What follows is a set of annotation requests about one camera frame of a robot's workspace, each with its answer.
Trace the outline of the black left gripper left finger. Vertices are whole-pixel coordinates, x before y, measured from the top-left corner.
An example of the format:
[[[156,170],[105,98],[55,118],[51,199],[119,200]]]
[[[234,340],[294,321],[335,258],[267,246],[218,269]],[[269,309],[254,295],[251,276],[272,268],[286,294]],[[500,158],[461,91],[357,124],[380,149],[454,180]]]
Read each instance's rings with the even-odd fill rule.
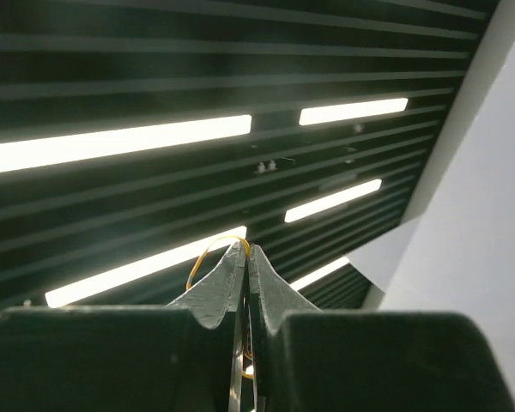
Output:
[[[245,247],[166,305],[0,311],[0,411],[237,411]]]

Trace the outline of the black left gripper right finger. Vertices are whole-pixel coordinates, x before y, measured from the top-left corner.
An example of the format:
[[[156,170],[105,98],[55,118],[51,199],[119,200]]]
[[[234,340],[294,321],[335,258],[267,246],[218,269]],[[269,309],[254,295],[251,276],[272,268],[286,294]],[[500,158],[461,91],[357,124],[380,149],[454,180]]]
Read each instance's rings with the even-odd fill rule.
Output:
[[[515,410],[486,337],[463,314],[321,310],[258,245],[247,275],[256,410]]]

